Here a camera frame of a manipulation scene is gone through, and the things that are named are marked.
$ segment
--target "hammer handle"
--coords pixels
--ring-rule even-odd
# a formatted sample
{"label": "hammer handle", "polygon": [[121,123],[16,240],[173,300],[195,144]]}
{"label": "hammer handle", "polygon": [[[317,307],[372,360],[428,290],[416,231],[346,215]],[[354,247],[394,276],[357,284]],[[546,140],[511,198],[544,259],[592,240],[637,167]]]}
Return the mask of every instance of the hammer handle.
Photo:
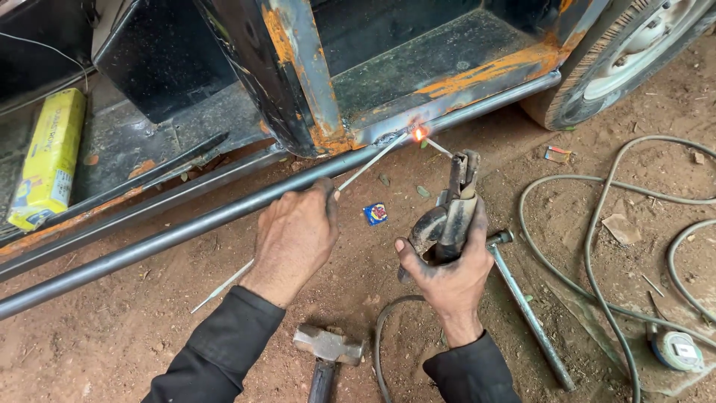
{"label": "hammer handle", "polygon": [[333,361],[316,360],[314,378],[309,392],[309,403],[329,403],[333,390],[333,376],[336,373],[336,363]]}

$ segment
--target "wheel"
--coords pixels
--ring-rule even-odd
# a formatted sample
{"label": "wheel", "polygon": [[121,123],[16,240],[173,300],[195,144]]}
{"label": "wheel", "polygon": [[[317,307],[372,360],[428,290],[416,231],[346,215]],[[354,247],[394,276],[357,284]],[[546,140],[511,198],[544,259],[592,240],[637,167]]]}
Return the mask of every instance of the wheel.
{"label": "wheel", "polygon": [[563,79],[520,102],[550,130],[586,120],[659,71],[716,22],[716,0],[613,0],[560,68]]}

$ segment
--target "wheel rim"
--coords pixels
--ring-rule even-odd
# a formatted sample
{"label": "wheel rim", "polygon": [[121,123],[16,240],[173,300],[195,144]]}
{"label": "wheel rim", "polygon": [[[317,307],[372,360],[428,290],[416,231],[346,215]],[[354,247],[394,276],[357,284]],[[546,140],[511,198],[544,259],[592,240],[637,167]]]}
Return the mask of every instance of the wheel rim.
{"label": "wheel rim", "polygon": [[664,3],[619,46],[584,90],[584,99],[601,98],[640,75],[671,47],[716,0]]}

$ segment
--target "black sleeve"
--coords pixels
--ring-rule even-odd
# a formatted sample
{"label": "black sleeve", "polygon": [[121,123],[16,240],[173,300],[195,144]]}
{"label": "black sleeve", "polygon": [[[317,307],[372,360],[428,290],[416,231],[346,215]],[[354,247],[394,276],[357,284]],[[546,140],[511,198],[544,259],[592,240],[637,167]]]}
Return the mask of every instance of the black sleeve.
{"label": "black sleeve", "polygon": [[467,346],[432,357],[422,368],[446,403],[520,403],[510,369],[487,331]]}
{"label": "black sleeve", "polygon": [[251,291],[232,287],[197,326],[166,374],[152,380],[142,403],[233,402],[285,314]]}

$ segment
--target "hand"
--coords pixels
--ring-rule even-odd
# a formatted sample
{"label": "hand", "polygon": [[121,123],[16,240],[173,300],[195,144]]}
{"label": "hand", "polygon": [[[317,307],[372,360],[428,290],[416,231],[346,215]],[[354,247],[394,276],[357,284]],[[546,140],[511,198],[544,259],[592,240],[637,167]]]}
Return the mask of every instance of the hand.
{"label": "hand", "polygon": [[462,255],[454,262],[429,267],[418,257],[405,238],[395,240],[400,264],[422,290],[435,309],[450,348],[465,346],[479,339],[484,327],[478,306],[485,292],[485,281],[495,259],[485,248],[488,218],[485,202],[479,199],[468,230]]}
{"label": "hand", "polygon": [[338,198],[320,178],[301,193],[286,192],[258,218],[250,271],[239,280],[252,293],[285,308],[331,256],[338,240]]}

